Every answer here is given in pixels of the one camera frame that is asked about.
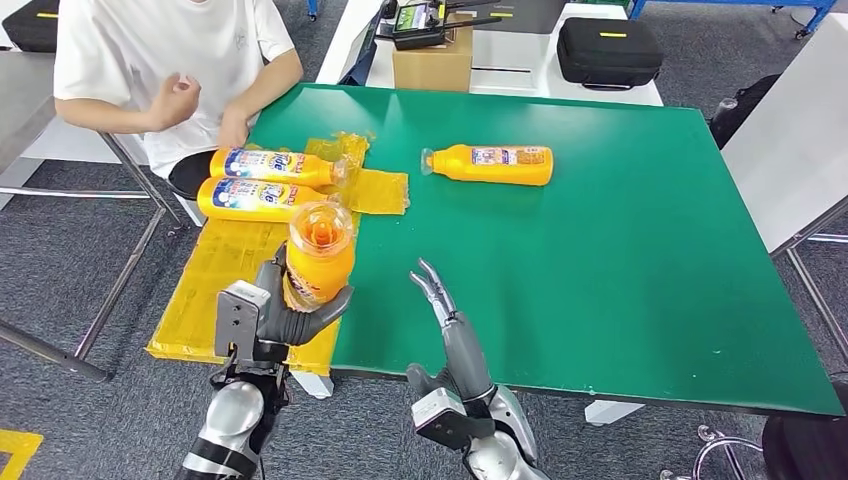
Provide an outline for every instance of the walkie-talkie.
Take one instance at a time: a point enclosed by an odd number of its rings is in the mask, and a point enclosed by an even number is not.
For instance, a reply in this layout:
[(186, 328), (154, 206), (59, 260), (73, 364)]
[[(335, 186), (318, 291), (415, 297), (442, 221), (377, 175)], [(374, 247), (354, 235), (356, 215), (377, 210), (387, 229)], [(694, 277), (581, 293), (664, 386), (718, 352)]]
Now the walkie-talkie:
[(475, 18), (464, 22), (446, 23), (447, 14), (457, 8), (473, 7), (498, 3), (499, 0), (468, 0), (461, 3), (447, 3), (445, 0), (430, 0), (423, 3), (406, 5), (398, 9), (392, 38), (398, 50), (432, 47), (445, 43), (445, 31), (452, 28), (470, 27), (495, 23), (501, 17)]

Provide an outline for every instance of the orange bottle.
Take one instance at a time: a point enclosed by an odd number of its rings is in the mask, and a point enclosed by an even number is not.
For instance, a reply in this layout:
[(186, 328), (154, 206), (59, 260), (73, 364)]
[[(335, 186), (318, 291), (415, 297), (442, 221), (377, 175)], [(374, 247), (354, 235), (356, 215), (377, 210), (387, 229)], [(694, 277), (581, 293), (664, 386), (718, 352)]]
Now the orange bottle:
[(312, 188), (342, 186), (348, 170), (345, 159), (332, 163), (305, 153), (244, 148), (221, 148), (209, 163), (209, 174), (213, 177), (254, 178)]
[(330, 197), (302, 185), (212, 177), (200, 186), (197, 205), (209, 218), (288, 223), (299, 206)]
[(421, 152), (421, 171), (440, 173), (454, 180), (546, 185), (554, 171), (554, 155), (548, 147), (469, 147)]
[(353, 270), (353, 218), (334, 202), (303, 205), (289, 226), (286, 303), (311, 312), (347, 285)]

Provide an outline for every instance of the black shorts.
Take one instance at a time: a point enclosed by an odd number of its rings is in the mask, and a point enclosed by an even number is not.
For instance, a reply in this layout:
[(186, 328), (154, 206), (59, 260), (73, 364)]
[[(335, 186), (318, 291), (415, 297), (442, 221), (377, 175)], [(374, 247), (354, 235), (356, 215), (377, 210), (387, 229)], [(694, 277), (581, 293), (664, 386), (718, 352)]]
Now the black shorts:
[(168, 183), (177, 195), (189, 200), (197, 200), (200, 185), (209, 178), (209, 163), (214, 154), (215, 150), (195, 153), (174, 165), (174, 169), (168, 175)]

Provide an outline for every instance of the bottle label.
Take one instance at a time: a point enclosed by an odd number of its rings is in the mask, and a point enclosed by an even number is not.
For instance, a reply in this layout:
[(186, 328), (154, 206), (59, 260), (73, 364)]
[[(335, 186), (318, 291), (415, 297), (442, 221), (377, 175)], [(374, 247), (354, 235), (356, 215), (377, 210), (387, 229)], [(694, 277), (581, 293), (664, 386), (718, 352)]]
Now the bottle label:
[(267, 175), (294, 177), (303, 172), (306, 155), (291, 152), (233, 149), (224, 161), (230, 177), (261, 178)]
[(530, 165), (545, 163), (541, 147), (519, 148), (472, 148), (471, 163), (474, 165)]
[(290, 207), (297, 197), (297, 190), (296, 185), (224, 178), (215, 185), (212, 204), (241, 210)]
[(291, 266), (288, 266), (286, 278), (288, 279), (288, 288), (284, 288), (283, 293), (286, 304), (291, 308), (301, 312), (311, 312), (316, 310), (325, 300), (319, 298), (321, 289), (309, 283)]

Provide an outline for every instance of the black bag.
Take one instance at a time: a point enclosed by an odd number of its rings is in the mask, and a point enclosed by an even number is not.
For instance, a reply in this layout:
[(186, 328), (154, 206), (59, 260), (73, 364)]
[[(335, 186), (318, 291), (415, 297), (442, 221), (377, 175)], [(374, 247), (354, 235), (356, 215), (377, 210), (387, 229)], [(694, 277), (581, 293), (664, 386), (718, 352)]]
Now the black bag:
[(780, 78), (780, 74), (769, 75), (757, 80), (748, 88), (741, 88), (733, 97), (736, 99), (736, 107), (722, 112), (718, 118), (710, 120), (710, 133), (713, 134), (719, 150), (724, 148), (730, 137), (739, 130), (742, 122), (754, 111), (754, 107), (766, 96), (774, 82)]
[(559, 31), (557, 58), (569, 82), (629, 90), (659, 75), (663, 54), (642, 23), (575, 17)]
[(58, 11), (59, 0), (32, 0), (3, 20), (3, 29), (24, 52), (56, 53)]

